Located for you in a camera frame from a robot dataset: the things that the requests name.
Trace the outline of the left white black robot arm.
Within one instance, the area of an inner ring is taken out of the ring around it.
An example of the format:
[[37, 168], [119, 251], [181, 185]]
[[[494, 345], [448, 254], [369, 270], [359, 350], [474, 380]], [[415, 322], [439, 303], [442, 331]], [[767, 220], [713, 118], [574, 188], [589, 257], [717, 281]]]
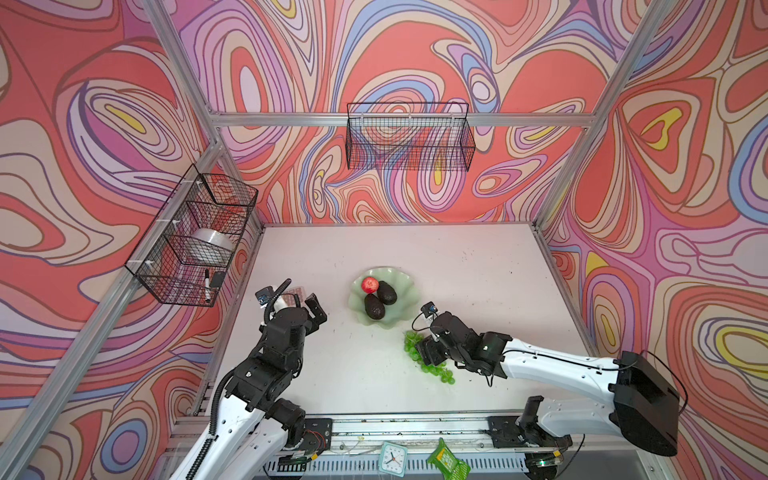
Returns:
[[332, 421], [308, 421], [283, 393], [304, 366], [306, 337], [327, 321], [313, 294], [284, 295], [291, 284], [256, 293], [261, 336], [244, 360], [224, 374], [210, 401], [207, 429], [170, 475], [172, 479], [253, 479], [283, 450], [290, 464], [307, 464], [331, 446]]

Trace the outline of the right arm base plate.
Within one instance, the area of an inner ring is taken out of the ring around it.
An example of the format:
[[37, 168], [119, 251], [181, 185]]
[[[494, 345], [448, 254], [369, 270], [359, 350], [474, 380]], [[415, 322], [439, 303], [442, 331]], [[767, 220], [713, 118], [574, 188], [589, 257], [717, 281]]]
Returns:
[[567, 450], [573, 445], [570, 435], [554, 436], [533, 421], [519, 421], [517, 416], [490, 416], [487, 433], [495, 448], [555, 448]]

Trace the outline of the red fake apple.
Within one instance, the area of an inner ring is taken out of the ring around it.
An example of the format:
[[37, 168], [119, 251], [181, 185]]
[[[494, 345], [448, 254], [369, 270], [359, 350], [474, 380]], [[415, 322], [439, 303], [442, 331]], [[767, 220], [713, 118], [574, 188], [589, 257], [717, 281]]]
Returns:
[[375, 294], [380, 286], [380, 282], [373, 276], [367, 276], [361, 281], [361, 289], [366, 294]]

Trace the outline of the dark avocado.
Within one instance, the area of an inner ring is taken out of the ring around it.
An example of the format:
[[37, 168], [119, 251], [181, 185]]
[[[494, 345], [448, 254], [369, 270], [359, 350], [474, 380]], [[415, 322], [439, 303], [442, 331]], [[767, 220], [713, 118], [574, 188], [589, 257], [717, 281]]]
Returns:
[[380, 286], [376, 295], [379, 301], [384, 305], [393, 305], [398, 300], [398, 294], [396, 290], [386, 281], [379, 280]]
[[367, 317], [374, 321], [382, 320], [386, 314], [384, 304], [373, 293], [369, 293], [365, 296], [364, 311]]

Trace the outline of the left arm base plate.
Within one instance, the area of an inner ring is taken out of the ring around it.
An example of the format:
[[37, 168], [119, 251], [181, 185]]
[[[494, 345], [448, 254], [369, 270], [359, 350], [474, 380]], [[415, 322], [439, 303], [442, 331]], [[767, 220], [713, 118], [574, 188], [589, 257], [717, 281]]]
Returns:
[[333, 420], [329, 417], [302, 419], [289, 428], [286, 448], [319, 454], [331, 447], [332, 433]]

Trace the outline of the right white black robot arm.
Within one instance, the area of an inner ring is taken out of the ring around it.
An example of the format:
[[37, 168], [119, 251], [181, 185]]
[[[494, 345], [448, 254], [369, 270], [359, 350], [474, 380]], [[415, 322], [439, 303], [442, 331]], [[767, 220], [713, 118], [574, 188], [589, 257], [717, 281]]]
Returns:
[[529, 380], [573, 393], [562, 401], [529, 397], [516, 421], [525, 441], [537, 436], [614, 435], [654, 455], [677, 455], [680, 394], [643, 354], [578, 356], [507, 334], [479, 334], [432, 303], [422, 306], [418, 316], [428, 335], [415, 349], [428, 366], [452, 361], [488, 384], [497, 378]]

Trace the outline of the light green scalloped fruit bowl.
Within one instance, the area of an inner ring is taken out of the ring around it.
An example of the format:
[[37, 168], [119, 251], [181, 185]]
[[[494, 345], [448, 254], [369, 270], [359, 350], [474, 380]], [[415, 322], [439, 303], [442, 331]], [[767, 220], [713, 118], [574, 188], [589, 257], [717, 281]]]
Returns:
[[366, 326], [392, 329], [420, 312], [421, 296], [414, 278], [394, 267], [364, 271], [350, 287], [347, 306]]

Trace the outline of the green fake grape bunch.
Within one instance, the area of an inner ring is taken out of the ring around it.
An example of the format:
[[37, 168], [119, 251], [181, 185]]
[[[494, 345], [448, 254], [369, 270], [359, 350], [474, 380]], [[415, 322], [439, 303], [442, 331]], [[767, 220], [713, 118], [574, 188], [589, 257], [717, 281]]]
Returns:
[[456, 383], [454, 374], [445, 364], [438, 366], [427, 365], [418, 353], [416, 345], [424, 339], [425, 337], [417, 332], [406, 331], [404, 334], [404, 351], [419, 366], [423, 373], [438, 378], [444, 384], [454, 385]]

